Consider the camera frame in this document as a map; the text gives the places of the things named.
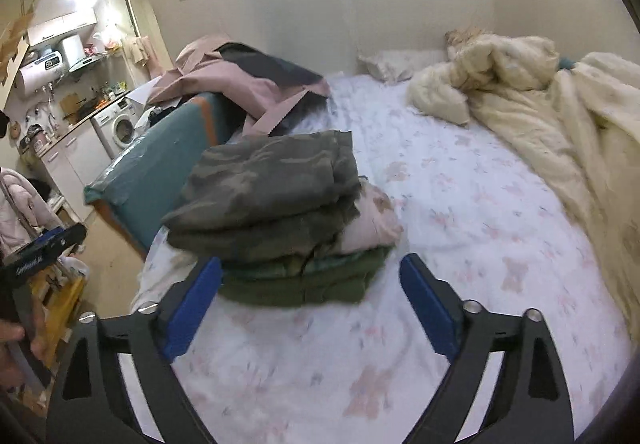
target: folded clothes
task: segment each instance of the folded clothes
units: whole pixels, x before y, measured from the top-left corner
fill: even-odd
[[[291,217],[262,221],[242,229],[170,230],[171,246],[226,262],[251,263],[290,254],[311,254],[318,244],[332,243],[338,231],[358,214],[353,197]]]
[[[358,215],[359,190],[350,132],[254,138],[206,150],[163,223],[172,246],[223,260],[310,254]]]
[[[312,211],[359,188],[351,132],[252,138],[204,151],[162,221],[176,231],[237,229]]]
[[[313,258],[300,273],[300,260],[229,267],[219,294],[251,305],[299,307],[306,303],[359,303],[389,253],[388,247],[348,255]]]

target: floor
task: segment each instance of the floor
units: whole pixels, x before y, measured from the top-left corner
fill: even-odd
[[[100,318],[129,314],[129,304],[138,290],[143,261],[119,234],[95,213],[85,222],[84,252],[78,254],[90,269],[82,300]]]

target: white bedsheet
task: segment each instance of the white bedsheet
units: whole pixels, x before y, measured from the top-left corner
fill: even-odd
[[[405,236],[358,306],[258,309],[216,297],[175,373],[220,444],[393,444],[414,426],[447,369],[398,280],[417,252],[463,299],[520,315],[536,307],[558,347],[578,435],[630,358],[625,324],[579,227],[545,183],[491,132],[414,113],[405,84],[330,80],[329,113],[297,133],[352,130],[361,174],[392,198]],[[193,265],[161,231],[141,275],[140,303],[159,300]],[[488,374],[497,375],[492,359]],[[126,376],[130,361],[123,360]],[[482,385],[460,438],[479,426]],[[132,401],[145,431],[159,435]]]

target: white pillowcase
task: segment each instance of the white pillowcase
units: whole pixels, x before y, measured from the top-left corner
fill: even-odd
[[[414,77],[427,66],[447,61],[444,50],[382,50],[375,56],[358,56],[377,80],[396,84]]]

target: kitchen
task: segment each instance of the kitchen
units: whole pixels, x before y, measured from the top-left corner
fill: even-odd
[[[23,165],[60,192],[54,210],[85,221],[84,186],[132,143],[145,102],[136,94],[171,64],[146,0],[75,2],[28,28],[4,113]]]

